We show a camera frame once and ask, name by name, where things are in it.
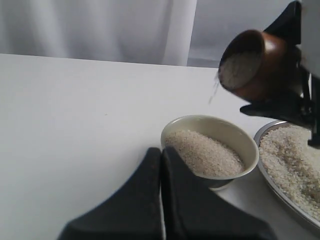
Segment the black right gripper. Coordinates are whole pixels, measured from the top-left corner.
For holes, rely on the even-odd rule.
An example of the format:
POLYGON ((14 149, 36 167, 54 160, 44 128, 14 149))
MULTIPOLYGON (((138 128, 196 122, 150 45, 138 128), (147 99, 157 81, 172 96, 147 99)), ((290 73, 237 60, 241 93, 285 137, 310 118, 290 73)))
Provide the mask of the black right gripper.
POLYGON ((241 113, 286 121, 310 129, 308 145, 320 144, 320 2, 294 0, 262 32, 299 50, 302 96, 277 98, 242 106, 241 113))

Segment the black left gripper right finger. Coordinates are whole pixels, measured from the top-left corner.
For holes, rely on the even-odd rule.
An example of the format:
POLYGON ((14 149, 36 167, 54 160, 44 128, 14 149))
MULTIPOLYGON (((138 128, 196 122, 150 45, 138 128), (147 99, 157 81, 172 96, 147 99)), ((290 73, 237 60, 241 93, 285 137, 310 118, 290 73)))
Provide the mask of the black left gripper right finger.
POLYGON ((270 225, 220 198, 173 147, 161 159, 161 196, 168 240, 275 240, 270 225))

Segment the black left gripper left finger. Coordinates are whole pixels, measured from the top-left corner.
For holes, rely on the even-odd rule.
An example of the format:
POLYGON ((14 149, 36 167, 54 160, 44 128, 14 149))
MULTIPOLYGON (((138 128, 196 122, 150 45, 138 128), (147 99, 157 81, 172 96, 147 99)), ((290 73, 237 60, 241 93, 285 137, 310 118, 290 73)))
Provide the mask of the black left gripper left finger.
POLYGON ((161 240, 161 150, 150 147, 140 165, 106 201, 71 220, 60 240, 161 240))

